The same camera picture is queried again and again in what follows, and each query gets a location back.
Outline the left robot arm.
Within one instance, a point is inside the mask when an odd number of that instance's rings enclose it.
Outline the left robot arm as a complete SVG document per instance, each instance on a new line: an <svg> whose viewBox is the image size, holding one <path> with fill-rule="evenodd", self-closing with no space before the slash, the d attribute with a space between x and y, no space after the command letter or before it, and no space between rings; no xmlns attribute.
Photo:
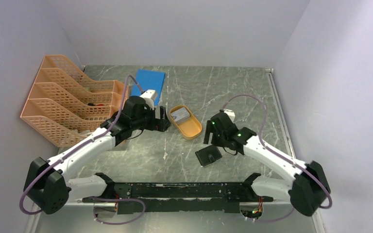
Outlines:
<svg viewBox="0 0 373 233"><path fill-rule="evenodd" d="M103 173L86 178L73 178L74 174L93 158L113 149L127 139L133 131L165 132L170 121L164 106L150 107L146 97L130 96L124 105L105 120L90 136L48 160L36 158L30 164L19 207L26 197L40 209L38 212L53 214L67 202L97 197L108 202L115 195L115 182Z"/></svg>

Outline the black leather card holder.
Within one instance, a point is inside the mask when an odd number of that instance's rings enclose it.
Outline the black leather card holder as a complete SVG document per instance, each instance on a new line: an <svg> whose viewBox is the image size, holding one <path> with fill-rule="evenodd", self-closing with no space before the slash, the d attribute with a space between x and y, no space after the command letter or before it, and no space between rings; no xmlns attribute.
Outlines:
<svg viewBox="0 0 373 233"><path fill-rule="evenodd" d="M219 149L214 145L209 145L195 152L195 155L201 166L207 166L222 158Z"/></svg>

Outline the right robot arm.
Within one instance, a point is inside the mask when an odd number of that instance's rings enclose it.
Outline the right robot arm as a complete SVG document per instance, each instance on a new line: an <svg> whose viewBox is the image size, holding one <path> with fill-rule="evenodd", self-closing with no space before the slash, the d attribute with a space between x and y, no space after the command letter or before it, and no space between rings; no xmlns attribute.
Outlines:
<svg viewBox="0 0 373 233"><path fill-rule="evenodd" d="M319 163L307 163L285 154L265 142L260 132L238 128L233 119L233 114L226 110L212 116L206 123L203 142L255 159L280 176L275 179L256 173L248 177L242 189L246 200L262 197L287 201L304 216L332 206L331 190Z"/></svg>

